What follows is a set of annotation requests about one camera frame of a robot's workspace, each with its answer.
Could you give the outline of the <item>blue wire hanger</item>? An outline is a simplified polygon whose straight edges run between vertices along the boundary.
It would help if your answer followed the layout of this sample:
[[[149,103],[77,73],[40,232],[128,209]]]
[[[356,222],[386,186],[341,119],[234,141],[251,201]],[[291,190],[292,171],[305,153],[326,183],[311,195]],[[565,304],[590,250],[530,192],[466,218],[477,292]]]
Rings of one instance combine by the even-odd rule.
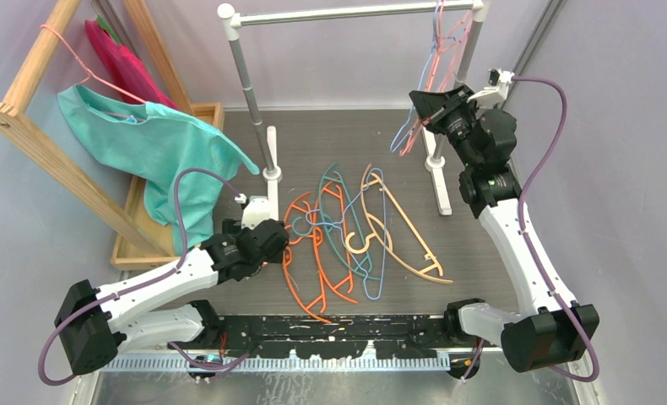
[[[349,232],[344,230],[346,225],[347,215],[350,214],[354,221],[354,227],[357,232],[362,232],[361,224],[358,219],[354,206],[360,203],[358,192],[354,197],[351,197],[348,192],[348,187],[345,185],[343,175],[336,170],[338,163],[331,164],[323,173],[319,181],[319,188],[317,193],[318,208],[311,208],[305,217],[306,221],[311,225],[311,228],[320,227],[323,234],[326,236],[329,245],[332,247],[334,254],[339,260],[350,270],[354,275],[362,278],[362,287],[364,293],[369,300],[379,300],[382,296],[383,280],[385,276],[386,260],[388,254],[382,254],[381,272],[378,277],[372,274],[374,262],[371,254],[366,252],[363,254],[351,254],[347,252],[344,247],[344,237]],[[341,208],[340,220],[334,220],[323,207],[323,194],[333,190],[333,186],[339,186],[341,192],[335,192],[336,197],[340,197],[343,204]]]
[[[439,38],[441,35],[441,19],[442,19],[442,13],[445,8],[445,2],[444,1],[436,1],[436,6],[433,11],[432,15],[432,20],[431,20],[431,47],[430,47],[430,52],[429,56],[426,59],[426,63],[424,64],[424,67],[421,70],[420,73],[420,78],[418,81],[418,84],[416,86],[417,90],[422,90],[424,87],[424,79],[428,78],[430,76],[430,71],[431,71],[431,63],[434,59],[434,56],[437,53],[438,50],[438,43],[439,43]],[[414,115],[414,107],[411,106],[409,108],[409,113],[407,115],[407,118],[405,122],[400,126],[398,131],[396,132],[395,136],[391,140],[391,143],[389,145],[389,151],[391,153],[397,152],[401,149],[404,141],[406,141],[409,137],[409,131],[410,131],[410,126],[412,125],[413,121],[413,115]]]

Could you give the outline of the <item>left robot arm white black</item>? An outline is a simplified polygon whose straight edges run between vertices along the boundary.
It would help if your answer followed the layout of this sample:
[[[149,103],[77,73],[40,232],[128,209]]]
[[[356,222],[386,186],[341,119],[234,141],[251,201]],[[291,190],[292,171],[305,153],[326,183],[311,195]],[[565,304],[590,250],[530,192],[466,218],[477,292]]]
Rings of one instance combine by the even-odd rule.
[[[249,278],[264,264],[281,263],[290,242],[284,224],[274,219],[252,228],[226,219],[222,229],[175,261],[128,280],[100,287],[87,279],[73,284],[56,315],[55,330],[41,350],[40,378],[48,385],[57,384],[45,372],[48,350],[56,340],[73,376],[94,372],[130,349],[160,343],[216,345],[222,327],[209,304],[187,304],[175,310],[161,306],[229,280]]]

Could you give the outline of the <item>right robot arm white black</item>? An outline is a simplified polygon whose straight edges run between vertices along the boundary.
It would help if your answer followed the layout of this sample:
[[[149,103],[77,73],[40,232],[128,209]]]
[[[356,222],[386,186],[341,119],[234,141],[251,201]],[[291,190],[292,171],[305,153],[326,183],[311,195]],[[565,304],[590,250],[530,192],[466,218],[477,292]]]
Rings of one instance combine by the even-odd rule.
[[[483,109],[466,85],[443,93],[412,90],[422,126],[450,142],[464,165],[459,190],[491,237],[518,300],[508,312],[473,298],[448,304],[445,338],[463,347],[479,338],[502,349],[517,372],[580,360],[599,325],[593,305],[581,305],[564,285],[526,218],[523,188],[508,161],[517,121],[497,107]]]

